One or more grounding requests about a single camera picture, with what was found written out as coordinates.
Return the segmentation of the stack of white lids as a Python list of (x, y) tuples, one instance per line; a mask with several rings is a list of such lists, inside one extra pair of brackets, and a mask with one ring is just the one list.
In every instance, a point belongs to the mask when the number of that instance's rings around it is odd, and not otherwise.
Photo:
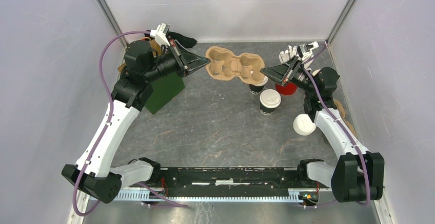
[(307, 114), (299, 114), (293, 120), (294, 131), (301, 136), (308, 136), (316, 130), (315, 123)]

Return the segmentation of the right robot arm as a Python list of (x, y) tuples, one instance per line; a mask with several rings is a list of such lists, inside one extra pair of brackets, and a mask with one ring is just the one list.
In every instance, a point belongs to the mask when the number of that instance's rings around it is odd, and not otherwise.
[(302, 187), (316, 181), (331, 188), (338, 202), (359, 202), (367, 205), (380, 200), (384, 188), (385, 160), (379, 152), (370, 152), (351, 132), (333, 100), (340, 76), (336, 70), (323, 67), (312, 74), (293, 57), (261, 73), (277, 84), (295, 84), (304, 94), (304, 115), (319, 128), (333, 148), (338, 162), (330, 166), (320, 159), (302, 160), (296, 180)]

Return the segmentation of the brown cup carrier tray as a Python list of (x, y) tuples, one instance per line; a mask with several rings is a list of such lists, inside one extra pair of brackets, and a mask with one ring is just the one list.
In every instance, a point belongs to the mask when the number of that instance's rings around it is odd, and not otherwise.
[(264, 80), (265, 75), (260, 70), (265, 67), (265, 63), (257, 54), (245, 52), (235, 55), (226, 48), (213, 46), (205, 56), (210, 59), (206, 71), (215, 80), (230, 81), (237, 77), (243, 83), (251, 85)]

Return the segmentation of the green paper bag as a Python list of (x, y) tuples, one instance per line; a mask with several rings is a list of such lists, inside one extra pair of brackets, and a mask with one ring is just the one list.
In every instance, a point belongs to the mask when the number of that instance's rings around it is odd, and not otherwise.
[(112, 113), (119, 105), (138, 111), (145, 108), (156, 114), (185, 88), (182, 77), (186, 73), (172, 61), (141, 70), (124, 63), (120, 66), (120, 74), (110, 94), (108, 110)]

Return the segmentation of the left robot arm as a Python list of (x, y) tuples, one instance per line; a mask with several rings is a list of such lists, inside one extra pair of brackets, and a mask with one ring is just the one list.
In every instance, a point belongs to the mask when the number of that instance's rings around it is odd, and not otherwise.
[(151, 44), (137, 40), (124, 55), (124, 75), (109, 92), (106, 114), (90, 145), (75, 164), (66, 164), (62, 175), (93, 198), (110, 203), (123, 188), (138, 182), (149, 187), (161, 181), (160, 164), (147, 158), (112, 167), (116, 150), (128, 128), (153, 93), (152, 83), (170, 74), (185, 77), (210, 63), (210, 59), (180, 48), (171, 40), (166, 52), (155, 55)]

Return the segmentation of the stack of paper cups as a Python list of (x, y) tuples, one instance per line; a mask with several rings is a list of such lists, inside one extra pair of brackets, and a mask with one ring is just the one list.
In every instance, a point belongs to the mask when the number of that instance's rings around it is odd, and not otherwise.
[(320, 72), (320, 69), (311, 71), (312, 76), (316, 76)]

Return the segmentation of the black paper cup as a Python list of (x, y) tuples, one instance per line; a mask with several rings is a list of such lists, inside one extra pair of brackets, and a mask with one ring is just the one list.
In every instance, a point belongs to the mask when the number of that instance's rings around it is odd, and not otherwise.
[(249, 85), (249, 91), (250, 91), (251, 94), (258, 95), (258, 94), (260, 94), (262, 92), (264, 87), (265, 86), (257, 87), (257, 86), (254, 86), (254, 85), (250, 84)]
[(264, 115), (271, 115), (281, 104), (281, 96), (274, 89), (267, 89), (260, 94), (260, 112)]

